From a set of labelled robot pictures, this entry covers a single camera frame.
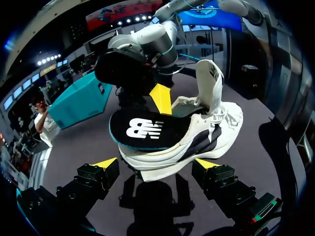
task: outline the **shoe sole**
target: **shoe sole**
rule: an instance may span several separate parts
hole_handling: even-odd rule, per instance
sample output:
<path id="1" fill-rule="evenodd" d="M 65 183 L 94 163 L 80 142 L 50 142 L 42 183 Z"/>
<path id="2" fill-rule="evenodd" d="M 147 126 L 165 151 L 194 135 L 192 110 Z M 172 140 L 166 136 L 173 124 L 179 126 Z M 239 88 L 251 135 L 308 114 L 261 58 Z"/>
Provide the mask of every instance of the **shoe sole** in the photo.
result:
<path id="1" fill-rule="evenodd" d="M 205 152 L 202 154 L 197 154 L 197 155 L 193 155 L 191 157 L 186 158 L 185 160 L 175 163 L 175 164 L 165 164 L 165 165 L 161 165 L 159 167 L 157 166 L 146 166 L 146 169 L 154 169 L 154 170 L 147 170 L 147 171 L 140 171 L 141 173 L 141 177 L 143 179 L 143 181 L 145 182 L 150 182 L 150 181 L 155 181 L 155 180 L 159 180 L 162 178 L 166 178 L 168 176 L 171 176 L 175 173 L 177 173 L 178 171 L 180 171 L 185 165 L 187 165 L 188 163 L 190 163 L 191 161 L 193 161 L 195 158 L 200 158 L 200 159 L 219 159 L 221 156 L 223 156 L 229 149 L 230 147 L 233 145 L 234 142 L 228 143 L 227 145 L 221 147 L 218 150 L 214 150 L 214 151 L 209 151 L 209 152 Z M 126 163 L 128 163 L 129 165 L 131 165 L 128 160 L 126 158 L 124 158 L 124 156 L 122 155 L 123 159 L 126 161 Z"/>

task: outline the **person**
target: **person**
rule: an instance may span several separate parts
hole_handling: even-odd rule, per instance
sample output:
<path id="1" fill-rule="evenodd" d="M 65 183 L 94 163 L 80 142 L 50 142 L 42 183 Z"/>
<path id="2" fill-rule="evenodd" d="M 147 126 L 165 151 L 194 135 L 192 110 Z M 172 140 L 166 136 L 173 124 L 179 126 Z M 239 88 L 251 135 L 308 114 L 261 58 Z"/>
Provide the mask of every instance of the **person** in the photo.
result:
<path id="1" fill-rule="evenodd" d="M 41 139 L 52 147 L 54 138 L 58 135 L 60 128 L 57 123 L 48 114 L 48 107 L 46 106 L 44 95 L 38 91 L 32 99 L 32 104 L 38 111 L 38 115 L 34 120 L 35 128 L 40 134 Z"/>
<path id="2" fill-rule="evenodd" d="M 48 94 L 48 89 L 46 87 L 39 87 L 41 93 L 43 94 L 44 96 L 44 101 L 50 105 L 51 104 L 51 101 L 50 101 L 50 98 L 49 98 L 49 94 Z"/>
<path id="3" fill-rule="evenodd" d="M 36 111 L 35 107 L 33 106 L 33 104 L 30 103 L 30 104 L 29 104 L 29 107 L 30 107 L 31 112 L 33 113 L 33 115 L 35 115 L 35 114 L 37 113 L 37 111 Z"/>
<path id="4" fill-rule="evenodd" d="M 58 82 L 58 91 L 64 92 L 65 81 L 62 81 L 61 79 L 57 79 L 57 82 Z"/>

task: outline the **gray floor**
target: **gray floor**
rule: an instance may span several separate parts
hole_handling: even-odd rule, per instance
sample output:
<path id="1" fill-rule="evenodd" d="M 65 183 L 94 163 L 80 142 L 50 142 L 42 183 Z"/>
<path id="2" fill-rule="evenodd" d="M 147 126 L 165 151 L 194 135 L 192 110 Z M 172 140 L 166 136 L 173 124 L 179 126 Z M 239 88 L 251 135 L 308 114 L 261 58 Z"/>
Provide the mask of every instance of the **gray floor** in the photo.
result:
<path id="1" fill-rule="evenodd" d="M 171 90 L 173 101 L 179 95 L 187 97 L 197 95 L 195 78 L 177 74 L 173 80 L 175 83 Z M 236 102 L 240 105 L 244 112 L 244 124 L 231 149 L 214 162 L 232 166 L 242 182 L 256 187 L 258 198 L 266 192 L 276 197 L 287 198 L 286 196 L 293 193 L 294 190 L 287 187 L 291 186 L 292 182 L 288 183 L 287 180 L 290 178 L 285 177 L 293 176 L 297 186 L 302 186 L 305 180 L 303 163 L 293 141 L 290 140 L 288 145 L 289 156 L 282 155 L 280 152 L 272 153 L 266 144 L 268 138 L 262 144 L 261 137 L 265 131 L 268 134 L 268 124 L 273 118 L 273 114 L 259 100 L 246 100 L 228 86 L 223 88 L 222 100 Z M 44 177 L 43 186 L 47 190 L 55 194 L 56 187 L 64 186 L 73 180 L 77 174 L 77 168 L 85 163 L 93 164 L 112 157 L 119 157 L 117 145 L 108 132 L 109 118 L 117 109 L 119 109 L 118 98 L 113 89 L 103 114 L 63 130 L 58 135 Z M 282 158 L 286 158 L 285 162 L 289 163 L 283 165 L 284 173 L 281 171 Z M 128 228 L 128 232 L 130 232 L 130 225 L 135 221 L 132 209 L 119 206 L 119 197 L 123 193 L 124 182 L 132 175 L 132 171 L 124 162 L 120 160 L 119 164 L 121 174 L 106 199 L 98 201 L 87 216 L 96 231 L 107 236 L 126 235 Z M 188 181 L 190 199 L 195 207 L 190 215 L 175 217 L 174 223 L 191 222 L 190 225 L 193 228 L 190 235 L 192 236 L 201 236 L 221 227 L 232 226 L 233 221 L 225 217 L 214 201 L 206 199 L 190 173 L 191 164 L 179 172 Z M 177 201 L 175 176 L 165 178 L 162 182 L 169 185 L 173 198 Z M 136 180 L 135 186 L 137 187 L 139 184 L 140 181 Z M 150 212 L 147 212 L 145 217 L 154 216 L 150 216 Z M 272 227 L 278 221 L 275 219 L 268 226 Z"/>

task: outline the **white sneaker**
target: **white sneaker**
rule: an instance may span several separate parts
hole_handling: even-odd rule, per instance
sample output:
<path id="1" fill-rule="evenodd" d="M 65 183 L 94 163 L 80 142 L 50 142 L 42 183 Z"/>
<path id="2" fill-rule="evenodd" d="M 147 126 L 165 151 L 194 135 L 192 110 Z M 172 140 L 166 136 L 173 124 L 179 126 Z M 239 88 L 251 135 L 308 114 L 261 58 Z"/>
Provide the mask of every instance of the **white sneaker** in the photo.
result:
<path id="1" fill-rule="evenodd" d="M 111 118 L 110 132 L 119 144 L 122 158 L 132 168 L 140 171 L 144 181 L 170 176 L 195 158 L 217 159 L 224 155 L 236 140 L 243 124 L 243 113 L 237 104 L 221 102 L 223 75 L 220 69 L 211 60 L 201 60 L 197 63 L 196 74 L 199 96 L 179 97 L 172 106 L 172 112 L 177 117 L 156 113 L 152 116 L 153 113 L 140 113 L 135 110 L 132 115 L 126 111 L 125 114 L 119 114 L 120 110 Z M 198 110 L 204 107 L 209 109 L 207 114 L 193 114 L 190 117 L 191 113 L 198 113 Z M 123 116 L 128 125 L 133 126 L 130 128 L 134 134 L 130 132 L 130 128 L 127 129 L 129 138 L 126 138 L 126 126 L 121 124 L 123 119 L 119 120 L 119 116 Z M 131 121 L 135 119 L 146 122 L 134 126 Z M 118 124 L 121 124 L 120 127 L 113 129 Z M 176 131 L 179 130 L 176 128 L 177 124 L 185 131 L 183 135 Z M 145 151 L 143 147 L 149 147 L 150 151 Z"/>

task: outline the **shoelace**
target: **shoelace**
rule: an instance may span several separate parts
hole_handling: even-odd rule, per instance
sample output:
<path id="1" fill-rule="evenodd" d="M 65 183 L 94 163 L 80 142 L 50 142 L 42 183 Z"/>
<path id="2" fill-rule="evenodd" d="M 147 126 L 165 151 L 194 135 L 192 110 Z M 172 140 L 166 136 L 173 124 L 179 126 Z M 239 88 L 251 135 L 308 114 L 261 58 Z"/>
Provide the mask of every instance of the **shoelace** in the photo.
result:
<path id="1" fill-rule="evenodd" d="M 195 107 L 199 107 L 201 102 L 200 99 L 196 97 L 195 99 L 192 99 L 190 101 L 181 100 L 180 103 L 183 105 L 187 105 L 189 103 L 194 105 Z M 239 121 L 235 119 L 231 114 L 229 114 L 224 106 L 220 105 L 210 116 L 210 121 L 212 124 L 220 124 L 224 119 L 226 119 L 230 128 L 234 129 L 236 126 L 238 126 Z"/>
<path id="2" fill-rule="evenodd" d="M 213 114 L 210 116 L 210 121 L 213 124 L 219 124 L 227 117 L 227 110 L 224 106 L 219 106 L 214 110 Z"/>
<path id="3" fill-rule="evenodd" d="M 234 129 L 238 126 L 239 121 L 234 116 L 229 114 L 224 106 L 220 105 L 217 109 L 214 110 L 212 116 L 210 116 L 210 121 L 213 124 L 219 124 L 224 119 L 226 119 L 230 128 Z"/>

